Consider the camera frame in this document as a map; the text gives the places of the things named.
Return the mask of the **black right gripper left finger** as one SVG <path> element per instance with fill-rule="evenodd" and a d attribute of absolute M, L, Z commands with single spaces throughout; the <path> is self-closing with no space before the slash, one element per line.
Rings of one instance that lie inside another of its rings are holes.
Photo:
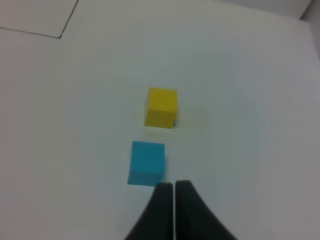
<path fill-rule="evenodd" d="M 172 240 L 173 185 L 158 183 L 142 215 L 127 235 L 127 240 Z"/>

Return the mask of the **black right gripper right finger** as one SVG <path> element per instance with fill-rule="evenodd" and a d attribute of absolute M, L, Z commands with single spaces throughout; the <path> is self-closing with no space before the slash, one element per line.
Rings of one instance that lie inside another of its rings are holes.
<path fill-rule="evenodd" d="M 212 213 L 189 180 L 175 183 L 175 238 L 177 240 L 235 240 Z"/>

